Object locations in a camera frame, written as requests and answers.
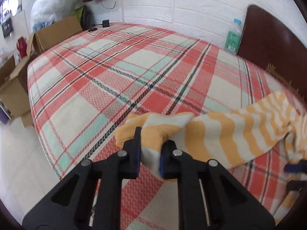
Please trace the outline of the orange white striped sweater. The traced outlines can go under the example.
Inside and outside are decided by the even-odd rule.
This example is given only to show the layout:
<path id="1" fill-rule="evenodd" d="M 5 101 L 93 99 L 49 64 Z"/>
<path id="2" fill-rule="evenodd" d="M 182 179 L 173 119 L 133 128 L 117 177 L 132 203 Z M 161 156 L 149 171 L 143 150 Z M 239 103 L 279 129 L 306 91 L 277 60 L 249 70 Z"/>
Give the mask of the orange white striped sweater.
<path id="1" fill-rule="evenodd" d="M 160 156 L 167 140 L 196 160 L 215 159 L 227 169 L 262 156 L 280 141 L 291 163 L 306 160 L 306 115 L 299 114 L 281 91 L 228 113 L 131 113 L 115 131 L 116 145 L 131 140 L 137 127 L 142 129 L 141 161 L 157 178 L 162 177 Z"/>

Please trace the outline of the red plaid bed sheet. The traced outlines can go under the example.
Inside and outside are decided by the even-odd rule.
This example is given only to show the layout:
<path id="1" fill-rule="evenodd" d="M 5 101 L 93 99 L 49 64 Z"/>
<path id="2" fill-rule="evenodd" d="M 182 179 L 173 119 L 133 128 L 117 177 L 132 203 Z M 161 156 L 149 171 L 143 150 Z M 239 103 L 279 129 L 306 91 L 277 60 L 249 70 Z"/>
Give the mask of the red plaid bed sheet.
<path id="1" fill-rule="evenodd" d="M 59 178 L 82 159 L 120 149 L 114 133 L 129 114 L 218 115 L 284 92 L 298 114 L 306 107 L 249 61 L 203 40 L 136 24 L 83 32 L 41 54 L 28 67 L 29 100 L 42 148 Z M 262 156 L 230 169 L 279 223 L 299 197 L 286 192 L 284 139 Z M 177 184 L 141 166 L 124 181 L 120 229 L 178 229 Z"/>

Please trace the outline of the open cardboard box near floor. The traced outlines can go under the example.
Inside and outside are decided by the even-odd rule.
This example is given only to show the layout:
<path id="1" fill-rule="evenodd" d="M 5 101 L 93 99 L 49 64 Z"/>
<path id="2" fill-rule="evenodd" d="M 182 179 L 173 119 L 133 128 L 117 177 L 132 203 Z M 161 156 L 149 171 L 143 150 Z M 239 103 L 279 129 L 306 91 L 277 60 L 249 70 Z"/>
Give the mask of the open cardboard box near floor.
<path id="1" fill-rule="evenodd" d="M 28 92 L 28 65 L 34 56 L 15 64 L 14 57 L 1 63 L 1 102 L 14 118 L 21 118 L 24 127 L 33 126 Z"/>

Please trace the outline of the dark brown wooden headboard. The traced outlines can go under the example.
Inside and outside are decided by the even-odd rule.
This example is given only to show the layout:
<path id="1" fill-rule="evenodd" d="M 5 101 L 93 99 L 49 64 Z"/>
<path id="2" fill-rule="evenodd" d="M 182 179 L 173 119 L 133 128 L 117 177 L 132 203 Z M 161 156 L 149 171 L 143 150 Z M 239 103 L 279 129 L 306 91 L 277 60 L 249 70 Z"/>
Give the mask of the dark brown wooden headboard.
<path id="1" fill-rule="evenodd" d="M 237 55 L 270 72 L 306 101 L 306 46 L 257 5 L 247 8 Z"/>

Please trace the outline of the green label water bottle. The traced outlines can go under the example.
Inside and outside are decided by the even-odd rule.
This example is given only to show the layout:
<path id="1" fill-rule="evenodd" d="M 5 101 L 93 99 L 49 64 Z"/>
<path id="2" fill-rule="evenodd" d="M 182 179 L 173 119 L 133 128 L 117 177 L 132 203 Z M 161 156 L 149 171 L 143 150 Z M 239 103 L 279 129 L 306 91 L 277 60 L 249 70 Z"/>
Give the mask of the green label water bottle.
<path id="1" fill-rule="evenodd" d="M 238 51 L 239 44 L 241 41 L 241 36 L 243 33 L 241 25 L 242 25 L 241 20 L 235 18 L 233 20 L 233 24 L 229 28 L 226 42 L 224 45 L 224 49 L 229 53 L 236 54 Z"/>

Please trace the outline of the left side cardboard box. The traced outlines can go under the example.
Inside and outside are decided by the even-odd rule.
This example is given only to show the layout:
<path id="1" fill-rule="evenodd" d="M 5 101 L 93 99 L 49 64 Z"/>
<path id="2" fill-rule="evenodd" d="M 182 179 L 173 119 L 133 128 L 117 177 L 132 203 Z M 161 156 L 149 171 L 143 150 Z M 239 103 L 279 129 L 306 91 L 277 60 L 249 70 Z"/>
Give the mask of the left side cardboard box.
<path id="1" fill-rule="evenodd" d="M 46 28 L 36 31 L 29 36 L 26 53 L 38 56 L 53 46 L 63 42 L 75 34 L 82 32 L 82 27 L 76 15 L 66 17 Z"/>

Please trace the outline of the red thermos jug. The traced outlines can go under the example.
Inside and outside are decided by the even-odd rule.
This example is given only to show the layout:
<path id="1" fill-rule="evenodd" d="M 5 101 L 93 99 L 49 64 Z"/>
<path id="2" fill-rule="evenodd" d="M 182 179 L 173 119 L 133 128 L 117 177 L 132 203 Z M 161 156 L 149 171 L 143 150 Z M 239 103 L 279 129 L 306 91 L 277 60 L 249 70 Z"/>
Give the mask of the red thermos jug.
<path id="1" fill-rule="evenodd" d="M 17 40 L 16 48 L 19 51 L 21 59 L 27 56 L 27 43 L 23 36 Z"/>

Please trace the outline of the white plastic bag bundle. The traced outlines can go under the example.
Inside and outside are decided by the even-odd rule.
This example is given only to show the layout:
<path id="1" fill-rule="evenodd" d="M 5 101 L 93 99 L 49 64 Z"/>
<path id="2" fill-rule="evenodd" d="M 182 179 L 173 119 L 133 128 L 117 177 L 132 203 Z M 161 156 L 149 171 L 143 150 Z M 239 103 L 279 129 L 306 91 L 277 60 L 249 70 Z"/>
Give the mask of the white plastic bag bundle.
<path id="1" fill-rule="evenodd" d="M 75 15 L 78 0 L 36 0 L 31 9 L 31 30 L 36 32 Z"/>

